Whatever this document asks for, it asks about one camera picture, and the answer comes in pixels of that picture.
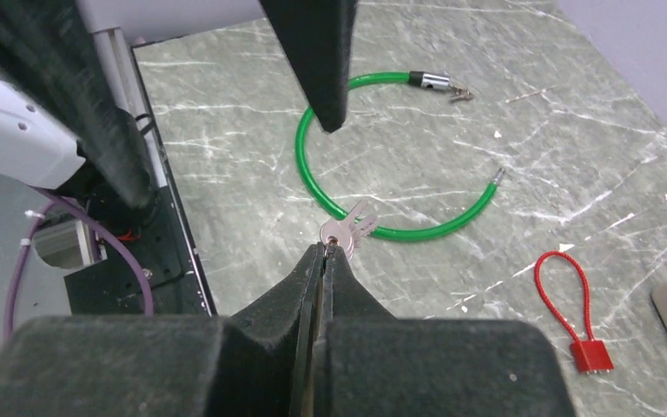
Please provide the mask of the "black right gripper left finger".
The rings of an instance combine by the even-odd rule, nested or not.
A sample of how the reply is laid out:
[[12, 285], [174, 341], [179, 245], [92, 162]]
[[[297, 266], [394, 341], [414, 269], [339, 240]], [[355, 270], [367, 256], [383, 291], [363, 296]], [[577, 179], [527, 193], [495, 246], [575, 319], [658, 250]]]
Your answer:
[[47, 316], [0, 350], [0, 416], [310, 416], [325, 248], [231, 317]]

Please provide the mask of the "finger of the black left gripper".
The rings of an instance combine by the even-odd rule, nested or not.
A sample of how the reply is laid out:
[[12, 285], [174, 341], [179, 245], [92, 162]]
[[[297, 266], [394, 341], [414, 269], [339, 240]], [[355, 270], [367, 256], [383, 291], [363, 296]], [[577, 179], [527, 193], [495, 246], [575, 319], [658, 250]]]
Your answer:
[[124, 204], [153, 201], [142, 139], [116, 105], [77, 2], [0, 1], [0, 73], [77, 135]]
[[261, 0], [309, 106], [324, 131], [346, 120], [356, 0]]

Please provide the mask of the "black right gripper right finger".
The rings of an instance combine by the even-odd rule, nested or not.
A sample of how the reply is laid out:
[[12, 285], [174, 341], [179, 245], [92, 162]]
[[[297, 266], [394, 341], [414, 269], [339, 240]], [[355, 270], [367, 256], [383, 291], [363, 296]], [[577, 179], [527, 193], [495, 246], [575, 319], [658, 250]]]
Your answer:
[[336, 247], [310, 249], [313, 416], [573, 416], [551, 343], [523, 321], [393, 317]]

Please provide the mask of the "silver key bunch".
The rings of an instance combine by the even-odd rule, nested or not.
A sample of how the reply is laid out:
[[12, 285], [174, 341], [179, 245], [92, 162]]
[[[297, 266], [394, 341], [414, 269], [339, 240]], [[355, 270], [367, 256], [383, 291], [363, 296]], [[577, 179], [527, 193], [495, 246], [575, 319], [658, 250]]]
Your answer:
[[375, 213], [360, 218], [367, 208], [365, 201], [358, 201], [342, 220], [331, 219], [320, 228], [320, 241], [324, 245], [334, 244], [343, 249], [349, 261], [364, 237], [370, 235], [378, 225]]

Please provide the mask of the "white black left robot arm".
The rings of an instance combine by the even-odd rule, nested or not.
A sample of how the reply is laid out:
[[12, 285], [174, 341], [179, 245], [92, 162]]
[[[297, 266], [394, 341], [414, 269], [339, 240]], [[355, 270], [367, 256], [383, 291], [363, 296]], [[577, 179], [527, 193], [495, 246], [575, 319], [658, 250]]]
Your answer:
[[96, 36], [159, 43], [265, 17], [327, 132], [346, 118], [354, 1], [0, 1], [0, 175], [127, 209], [155, 199], [146, 146]]

